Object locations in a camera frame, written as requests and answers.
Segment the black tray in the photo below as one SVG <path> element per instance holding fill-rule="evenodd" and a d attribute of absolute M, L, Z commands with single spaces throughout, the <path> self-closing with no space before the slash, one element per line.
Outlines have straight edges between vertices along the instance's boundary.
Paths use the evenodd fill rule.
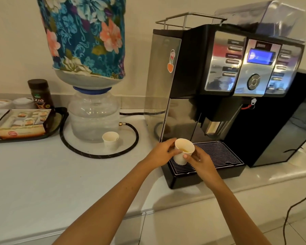
<path fill-rule="evenodd" d="M 23 141 L 34 141 L 47 138 L 52 136 L 55 132 L 57 132 L 62 123 L 65 123 L 68 117 L 68 110 L 65 107 L 56 107 L 55 108 L 56 115 L 54 117 L 54 121 L 52 127 L 48 133 L 45 133 L 41 136 L 33 136 L 28 138 L 9 138 L 9 139 L 1 139 L 0 143 L 10 143 L 10 142 L 23 142 Z"/>

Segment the hand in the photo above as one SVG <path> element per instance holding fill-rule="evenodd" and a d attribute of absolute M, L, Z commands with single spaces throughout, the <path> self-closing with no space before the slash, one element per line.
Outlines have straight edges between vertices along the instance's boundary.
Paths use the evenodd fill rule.
<path fill-rule="evenodd" d="M 211 160 L 211 157 L 204 150 L 195 145 L 192 156 L 184 154 L 184 158 L 195 168 L 197 174 L 211 190 L 220 184 L 224 184 L 219 173 Z"/>
<path fill-rule="evenodd" d="M 147 162 L 153 169 L 166 164 L 173 156 L 181 153 L 180 150 L 173 149 L 176 138 L 171 138 L 163 143 L 159 143 L 145 157 L 143 161 Z"/>

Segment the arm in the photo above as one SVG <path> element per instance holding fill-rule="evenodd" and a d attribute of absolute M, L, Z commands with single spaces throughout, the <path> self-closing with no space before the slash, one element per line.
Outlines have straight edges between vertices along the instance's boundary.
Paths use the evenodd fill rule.
<path fill-rule="evenodd" d="M 77 218 L 53 245 L 109 245 L 146 177 L 180 153 L 178 150 L 168 152 L 175 140 L 158 144 L 117 185 Z"/>
<path fill-rule="evenodd" d="M 235 243 L 237 245 L 271 245 L 221 179 L 210 156 L 201 148 L 195 147 L 196 155 L 192 157 L 184 155 L 184 158 L 196 169 L 207 187 L 213 191 Z"/>

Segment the navigation dial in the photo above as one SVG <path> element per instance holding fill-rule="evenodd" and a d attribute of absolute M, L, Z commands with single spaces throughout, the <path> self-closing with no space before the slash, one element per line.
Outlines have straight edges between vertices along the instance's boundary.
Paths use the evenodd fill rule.
<path fill-rule="evenodd" d="M 253 74 L 247 82 L 247 87 L 249 90 L 254 90 L 259 85 L 261 77 L 258 74 Z"/>

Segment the control panel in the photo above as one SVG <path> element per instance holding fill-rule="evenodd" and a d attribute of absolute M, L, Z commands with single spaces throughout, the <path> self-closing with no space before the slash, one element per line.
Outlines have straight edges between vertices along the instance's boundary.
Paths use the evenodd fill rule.
<path fill-rule="evenodd" d="M 279 44 L 248 40 L 234 96 L 257 97 L 265 94 L 280 48 Z"/>
<path fill-rule="evenodd" d="M 245 36 L 217 31 L 205 91 L 231 92 L 241 67 Z"/>
<path fill-rule="evenodd" d="M 289 89 L 298 68 L 302 48 L 282 45 L 265 96 L 283 95 Z"/>

